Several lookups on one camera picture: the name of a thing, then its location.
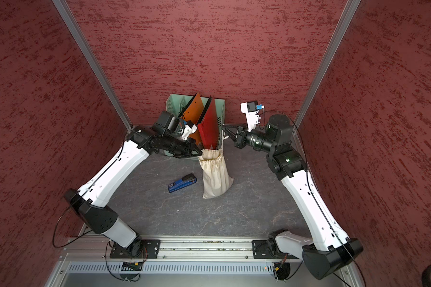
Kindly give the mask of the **beige cloth drawstring bag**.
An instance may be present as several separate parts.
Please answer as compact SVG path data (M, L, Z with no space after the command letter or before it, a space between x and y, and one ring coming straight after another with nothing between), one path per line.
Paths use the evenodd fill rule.
M203 199L219 197L229 190L234 182L227 171L222 149L204 149L198 157L203 171Z

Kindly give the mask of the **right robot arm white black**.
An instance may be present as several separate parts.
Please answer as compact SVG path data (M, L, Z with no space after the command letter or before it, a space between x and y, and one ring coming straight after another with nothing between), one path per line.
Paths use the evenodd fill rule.
M318 280L354 263L363 246L337 223L316 190L305 154L292 145L297 125L284 114L274 114L262 131L234 125L224 125L222 129L235 147L249 146L266 153L268 167L291 194L308 226L309 238L287 230L271 233L268 243L272 254L300 259Z

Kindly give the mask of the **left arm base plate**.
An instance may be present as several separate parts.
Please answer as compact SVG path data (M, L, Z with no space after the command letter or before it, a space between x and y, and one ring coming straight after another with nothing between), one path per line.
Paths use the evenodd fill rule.
M157 259L161 241L158 239L136 239L124 248L118 243L110 251L112 259Z

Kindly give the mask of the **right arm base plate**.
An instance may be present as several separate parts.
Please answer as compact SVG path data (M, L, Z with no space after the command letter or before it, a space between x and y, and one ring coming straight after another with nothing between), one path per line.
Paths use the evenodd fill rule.
M252 250L254 259L299 259L302 258L301 246L293 240L253 240Z

